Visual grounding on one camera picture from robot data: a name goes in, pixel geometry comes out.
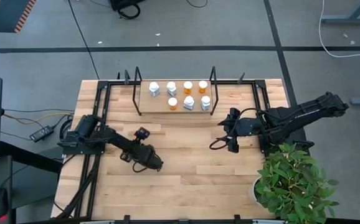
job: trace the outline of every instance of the wooden table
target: wooden table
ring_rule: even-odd
[[[266,84],[271,107],[288,106],[282,81],[266,80]],[[96,87],[96,80],[82,82],[73,128],[82,115],[92,114]],[[164,164],[160,172],[146,170],[136,174],[131,169],[133,163],[120,160],[121,150],[107,145],[98,173],[93,220],[122,220],[124,215],[131,215],[132,220],[233,219],[235,214],[241,218],[273,217],[248,196],[252,183],[259,177],[257,171],[262,168],[263,154],[257,137],[239,138],[238,154],[227,149],[209,149],[215,138],[225,134],[217,123],[225,119],[231,107],[239,110],[255,107],[252,88],[218,85],[218,91],[219,103],[212,116],[209,113],[139,116],[131,100],[133,87],[113,86],[107,124],[128,138],[140,126],[151,131],[145,143],[155,147]],[[255,114],[248,111],[244,116]],[[55,196],[61,207],[78,190],[82,164],[83,156],[77,155],[61,171]],[[83,200],[82,215],[86,207],[87,200]],[[53,207],[52,217],[59,213]]]

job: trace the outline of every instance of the plant pot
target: plant pot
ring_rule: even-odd
[[[258,203],[259,205],[261,205],[261,204],[257,201],[257,194],[258,194],[258,192],[256,192],[255,186],[256,186],[257,183],[259,183],[260,178],[261,178],[261,177],[257,178],[257,179],[253,182],[251,188],[249,188],[249,198],[250,198],[253,202]]]

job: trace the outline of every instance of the white cable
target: white cable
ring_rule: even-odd
[[[323,39],[321,38],[321,20],[323,18],[323,14],[324,14],[324,6],[325,6],[325,0],[323,0],[323,10],[321,11],[321,16],[320,16],[320,21],[319,21],[319,25],[318,25],[318,35],[320,37],[320,42],[321,42],[321,46],[323,46],[324,50],[332,57],[336,57],[336,58],[346,58],[346,57],[357,57],[360,56],[360,54],[355,54],[355,55],[333,55],[331,54],[327,48],[324,46],[323,43]]]

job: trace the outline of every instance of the power adapter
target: power adapter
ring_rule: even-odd
[[[50,126],[46,126],[35,133],[31,134],[29,137],[34,141],[38,142],[40,140],[44,140],[47,136],[50,136],[54,132],[54,129],[52,129]]]

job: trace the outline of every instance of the concrete floor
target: concrete floor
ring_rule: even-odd
[[[95,0],[108,4],[105,0]],[[204,0],[193,0],[203,4]],[[327,0],[325,14],[347,14],[355,1]],[[283,46],[320,46],[318,20],[321,1],[271,0]],[[140,4],[137,20],[119,19],[112,10],[88,0],[72,1],[80,28],[90,47],[154,47],[197,45],[274,46],[263,1],[209,0],[196,9],[185,0],[148,0]],[[328,25],[323,40],[330,46],[360,46],[360,26]],[[0,33],[0,48],[84,47],[65,0],[38,0],[19,34]],[[335,52],[353,54],[356,52]],[[213,65],[218,78],[283,78],[276,51],[166,51],[94,52],[102,79],[116,78],[124,69],[139,66],[143,78],[202,78]],[[326,91],[344,101],[360,96],[360,57],[332,58],[325,52],[285,52],[290,78],[299,103]],[[4,80],[3,108],[74,109],[81,80],[95,79],[88,53],[0,54]],[[36,118],[44,115],[19,114]],[[42,124],[54,124],[58,118]],[[28,136],[37,126],[23,126],[3,118],[1,129]],[[322,119],[305,128],[316,146],[311,154],[341,183],[333,195],[341,205],[338,218],[360,219],[360,107],[351,106],[342,118]],[[58,136],[34,144],[2,135],[24,149],[40,152],[55,146]],[[18,210],[18,222],[49,218],[52,199]]]

